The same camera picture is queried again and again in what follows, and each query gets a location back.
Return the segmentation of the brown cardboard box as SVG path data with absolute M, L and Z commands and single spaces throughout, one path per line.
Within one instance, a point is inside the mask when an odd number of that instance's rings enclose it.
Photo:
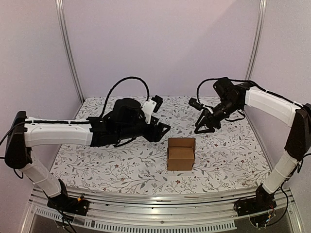
M 195 148 L 195 138 L 169 138 L 167 170 L 191 171 L 195 163 Z

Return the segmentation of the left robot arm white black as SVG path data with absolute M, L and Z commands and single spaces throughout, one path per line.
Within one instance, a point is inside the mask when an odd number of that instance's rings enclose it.
M 154 117 L 161 102 L 151 99 L 140 104 L 135 99 L 123 98 L 115 102 L 106 115 L 89 116 L 80 120 L 49 120 L 27 117 L 24 111 L 17 113 L 10 130 L 4 136 L 7 141 L 4 161 L 21 171 L 39 186 L 62 211 L 72 207 L 61 180 L 50 174 L 47 168 L 32 155 L 32 148 L 41 145 L 73 144 L 90 147 L 123 146 L 143 137 L 149 142 L 159 142 L 170 126 Z

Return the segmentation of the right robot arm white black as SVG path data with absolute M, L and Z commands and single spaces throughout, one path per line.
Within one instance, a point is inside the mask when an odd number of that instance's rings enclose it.
M 214 82 L 219 103 L 211 107 L 199 98 L 203 84 Z M 271 152 L 274 168 L 263 184 L 251 207 L 261 212 L 270 204 L 270 197 L 293 173 L 300 172 L 304 160 L 311 155 L 311 105 L 289 100 L 259 86 L 252 80 L 228 77 L 201 81 L 190 106 L 201 112 L 195 123 L 195 133 L 213 133 L 233 113 L 246 110 L 253 120 L 256 133 L 265 148 Z

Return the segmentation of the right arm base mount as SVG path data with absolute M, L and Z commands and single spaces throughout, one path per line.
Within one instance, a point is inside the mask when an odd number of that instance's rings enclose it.
M 276 208 L 274 193 L 270 194 L 259 186 L 255 191 L 255 197 L 242 198 L 234 203 L 233 209 L 238 216 L 251 215 Z

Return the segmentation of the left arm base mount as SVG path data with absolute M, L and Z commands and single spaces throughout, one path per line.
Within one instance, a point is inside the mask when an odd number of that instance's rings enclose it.
M 90 202 L 85 199 L 85 194 L 81 193 L 77 197 L 68 196 L 64 182 L 60 182 L 60 194 L 55 197 L 48 197 L 47 206 L 62 212 L 86 216 Z

